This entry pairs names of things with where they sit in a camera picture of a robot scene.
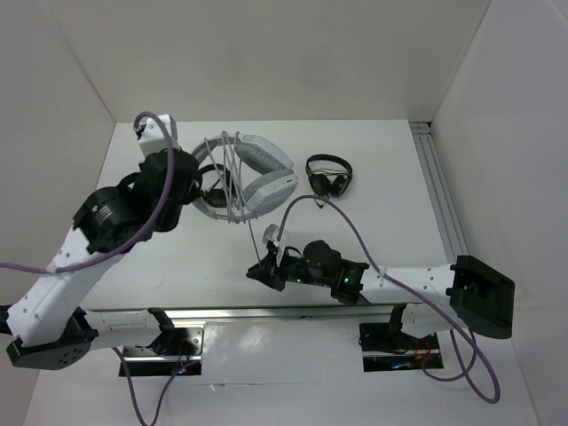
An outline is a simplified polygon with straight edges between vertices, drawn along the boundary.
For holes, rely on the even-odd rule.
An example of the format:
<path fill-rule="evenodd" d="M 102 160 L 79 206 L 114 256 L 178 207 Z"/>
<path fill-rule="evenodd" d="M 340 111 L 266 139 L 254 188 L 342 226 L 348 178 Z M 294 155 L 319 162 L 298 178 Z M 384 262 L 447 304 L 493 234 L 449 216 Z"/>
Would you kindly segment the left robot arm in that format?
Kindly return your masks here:
<path fill-rule="evenodd" d="M 93 312 L 80 304 L 121 259 L 104 256 L 141 230 L 158 204 L 167 174 L 167 153 L 149 154 L 137 172 L 116 186 L 92 193 L 73 225 L 52 272 L 40 277 L 13 305 L 1 308 L 1 331 L 13 336 L 6 352 L 15 367 L 60 370 L 89 351 L 116 346 L 174 351 L 186 332 L 162 308 Z"/>

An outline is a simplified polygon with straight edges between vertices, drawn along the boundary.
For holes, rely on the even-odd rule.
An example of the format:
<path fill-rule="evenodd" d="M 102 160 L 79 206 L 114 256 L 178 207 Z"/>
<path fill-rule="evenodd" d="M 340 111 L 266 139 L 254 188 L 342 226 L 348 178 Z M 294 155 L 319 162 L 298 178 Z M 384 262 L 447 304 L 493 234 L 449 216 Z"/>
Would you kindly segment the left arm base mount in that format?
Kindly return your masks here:
<path fill-rule="evenodd" d="M 122 355 L 132 377 L 197 376 L 202 370 L 203 323 L 177 328 L 177 340 L 160 353 L 150 347 L 124 346 Z"/>

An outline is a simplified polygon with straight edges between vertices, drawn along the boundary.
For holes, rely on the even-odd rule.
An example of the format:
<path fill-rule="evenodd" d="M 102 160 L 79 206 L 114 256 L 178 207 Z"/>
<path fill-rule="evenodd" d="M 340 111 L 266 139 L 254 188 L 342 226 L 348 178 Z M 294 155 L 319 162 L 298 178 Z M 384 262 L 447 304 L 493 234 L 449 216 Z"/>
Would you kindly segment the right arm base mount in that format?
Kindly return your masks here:
<path fill-rule="evenodd" d="M 401 332 L 391 333 L 386 323 L 361 323 L 359 346 L 366 373 L 444 367 L 436 335 L 418 339 Z"/>

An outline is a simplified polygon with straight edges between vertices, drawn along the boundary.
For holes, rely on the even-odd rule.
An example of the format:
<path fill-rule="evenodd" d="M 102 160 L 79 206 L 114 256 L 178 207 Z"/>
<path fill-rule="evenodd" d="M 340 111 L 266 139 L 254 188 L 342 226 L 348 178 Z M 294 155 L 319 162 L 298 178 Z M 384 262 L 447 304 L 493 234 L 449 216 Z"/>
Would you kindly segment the white grey headphones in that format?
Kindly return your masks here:
<path fill-rule="evenodd" d="M 192 156 L 201 167 L 220 163 L 231 172 L 236 196 L 229 196 L 226 209 L 199 209 L 214 220 L 227 223 L 248 222 L 280 207 L 296 190 L 298 178 L 294 163 L 282 149 L 268 139 L 249 134 L 224 132 L 205 138 Z"/>

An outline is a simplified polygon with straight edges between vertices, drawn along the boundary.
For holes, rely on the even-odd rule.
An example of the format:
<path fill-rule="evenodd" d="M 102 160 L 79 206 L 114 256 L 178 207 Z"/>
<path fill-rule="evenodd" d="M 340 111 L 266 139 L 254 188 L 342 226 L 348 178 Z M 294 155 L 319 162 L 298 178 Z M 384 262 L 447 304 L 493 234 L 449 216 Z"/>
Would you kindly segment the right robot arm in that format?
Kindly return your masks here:
<path fill-rule="evenodd" d="M 302 251 L 272 242 L 266 248 L 266 256 L 248 268 L 249 279 L 276 291 L 292 282 L 328 288 L 332 298 L 346 305 L 390 304 L 387 336 L 398 348 L 456 328 L 492 339 L 512 336 L 516 285 L 474 256 L 377 272 L 367 263 L 343 258 L 324 241 L 312 241 Z"/>

